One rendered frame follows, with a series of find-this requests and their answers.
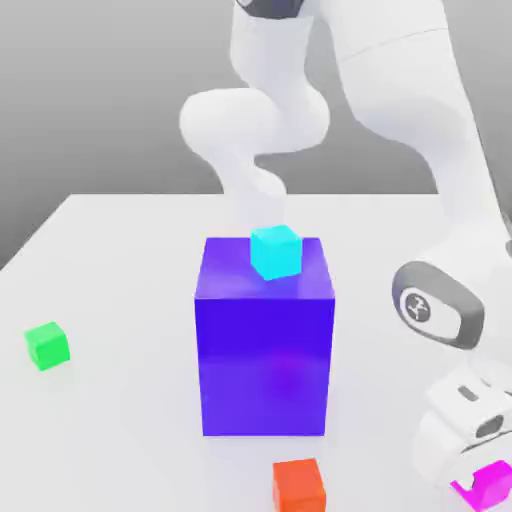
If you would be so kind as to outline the small green cube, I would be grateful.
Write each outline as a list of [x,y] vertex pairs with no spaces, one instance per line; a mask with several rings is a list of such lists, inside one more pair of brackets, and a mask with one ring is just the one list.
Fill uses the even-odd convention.
[[70,360],[70,349],[65,332],[56,322],[24,332],[28,353],[40,371]]

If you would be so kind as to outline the small magenta cube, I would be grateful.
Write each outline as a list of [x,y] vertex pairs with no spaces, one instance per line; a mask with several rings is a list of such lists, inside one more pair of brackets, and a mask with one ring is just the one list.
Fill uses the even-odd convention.
[[486,512],[509,497],[512,491],[512,466],[499,460],[477,470],[470,489],[463,488],[458,481],[452,481],[450,485],[474,512]]

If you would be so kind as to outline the small cyan cube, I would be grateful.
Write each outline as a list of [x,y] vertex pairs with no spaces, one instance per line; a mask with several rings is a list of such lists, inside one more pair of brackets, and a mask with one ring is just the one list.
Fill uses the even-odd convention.
[[266,281],[299,275],[302,253],[302,238],[287,225],[251,232],[250,263]]

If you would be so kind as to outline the large blue box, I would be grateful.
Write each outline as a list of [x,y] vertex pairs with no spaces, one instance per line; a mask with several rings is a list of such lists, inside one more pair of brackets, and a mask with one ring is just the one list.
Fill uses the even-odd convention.
[[299,275],[272,281],[248,239],[207,239],[194,306],[204,435],[324,434],[335,293],[319,239]]

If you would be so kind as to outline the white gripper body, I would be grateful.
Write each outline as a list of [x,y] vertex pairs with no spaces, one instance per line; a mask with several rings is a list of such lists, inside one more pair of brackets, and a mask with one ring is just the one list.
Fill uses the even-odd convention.
[[499,460],[512,466],[512,430],[469,444],[436,413],[427,412],[413,440],[412,460],[416,471],[427,482],[455,492],[450,483],[458,481],[463,488],[470,489],[477,470]]

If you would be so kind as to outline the small orange cube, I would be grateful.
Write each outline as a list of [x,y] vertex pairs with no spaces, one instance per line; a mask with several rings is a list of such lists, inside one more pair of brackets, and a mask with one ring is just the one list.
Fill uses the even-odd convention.
[[326,512],[326,491],[314,458],[273,464],[275,512]]

